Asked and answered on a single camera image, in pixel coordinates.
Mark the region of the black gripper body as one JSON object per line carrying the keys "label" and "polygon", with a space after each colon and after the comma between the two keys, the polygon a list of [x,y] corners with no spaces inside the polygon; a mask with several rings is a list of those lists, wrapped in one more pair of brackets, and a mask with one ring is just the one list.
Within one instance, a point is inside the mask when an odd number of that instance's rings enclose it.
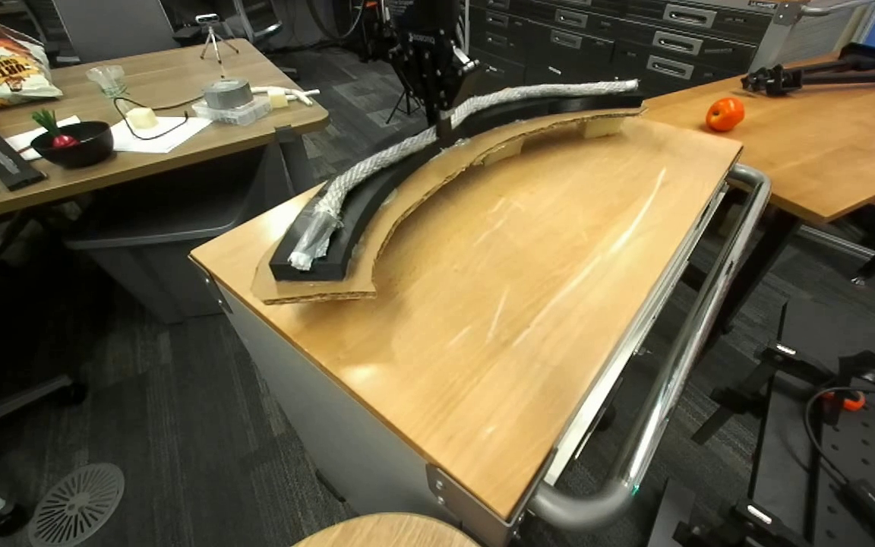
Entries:
{"label": "black gripper body", "polygon": [[430,113],[450,111],[473,70],[460,45],[453,0],[409,0],[395,19],[395,74]]}

